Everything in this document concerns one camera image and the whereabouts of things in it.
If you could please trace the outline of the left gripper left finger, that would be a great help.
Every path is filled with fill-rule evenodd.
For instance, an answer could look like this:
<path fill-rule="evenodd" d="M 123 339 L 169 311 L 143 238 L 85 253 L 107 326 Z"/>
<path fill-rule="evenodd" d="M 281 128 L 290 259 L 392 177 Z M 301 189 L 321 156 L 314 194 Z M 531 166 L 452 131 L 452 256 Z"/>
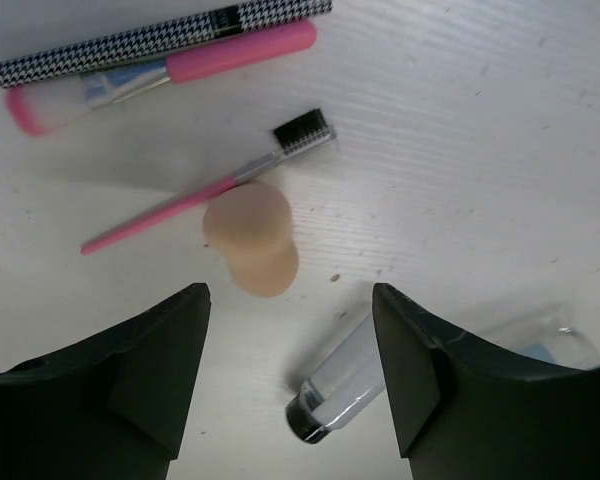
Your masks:
<path fill-rule="evenodd" d="M 163 479 L 182 445 L 211 300 L 186 287 L 0 372 L 0 479 Z"/>

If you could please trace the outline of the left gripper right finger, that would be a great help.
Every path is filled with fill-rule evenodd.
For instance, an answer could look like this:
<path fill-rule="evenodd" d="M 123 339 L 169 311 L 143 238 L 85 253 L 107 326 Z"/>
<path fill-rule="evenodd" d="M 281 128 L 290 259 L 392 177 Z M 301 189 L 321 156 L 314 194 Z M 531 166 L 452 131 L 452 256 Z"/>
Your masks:
<path fill-rule="evenodd" d="M 494 345 L 390 284 L 373 320 L 399 453 L 415 479 L 600 479 L 600 366 Z"/>

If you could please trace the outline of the beige makeup sponge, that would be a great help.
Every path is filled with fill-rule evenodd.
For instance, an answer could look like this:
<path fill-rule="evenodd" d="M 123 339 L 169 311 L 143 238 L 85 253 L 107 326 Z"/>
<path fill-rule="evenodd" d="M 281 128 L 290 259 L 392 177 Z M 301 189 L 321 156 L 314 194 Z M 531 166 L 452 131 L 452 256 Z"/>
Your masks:
<path fill-rule="evenodd" d="M 248 183 L 213 199 L 203 217 L 203 234 L 233 281 L 252 296 L 277 297 L 297 276 L 292 209 L 273 186 Z"/>

